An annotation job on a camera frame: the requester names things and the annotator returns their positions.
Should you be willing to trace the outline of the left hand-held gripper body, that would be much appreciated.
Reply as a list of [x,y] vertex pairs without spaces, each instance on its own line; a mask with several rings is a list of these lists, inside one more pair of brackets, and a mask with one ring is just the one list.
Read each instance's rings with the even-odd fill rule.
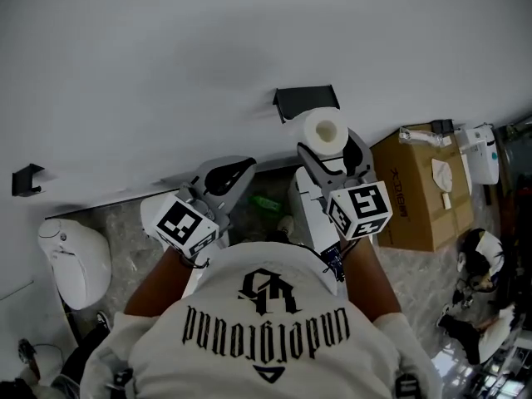
[[231,180],[196,175],[155,197],[155,238],[189,261],[206,249],[229,246]]

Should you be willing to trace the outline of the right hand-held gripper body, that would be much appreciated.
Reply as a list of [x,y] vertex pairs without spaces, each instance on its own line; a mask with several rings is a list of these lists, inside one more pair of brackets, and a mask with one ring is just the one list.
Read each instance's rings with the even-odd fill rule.
[[323,168],[318,187],[323,213],[347,241],[382,232],[392,217],[386,185],[370,168],[353,175]]

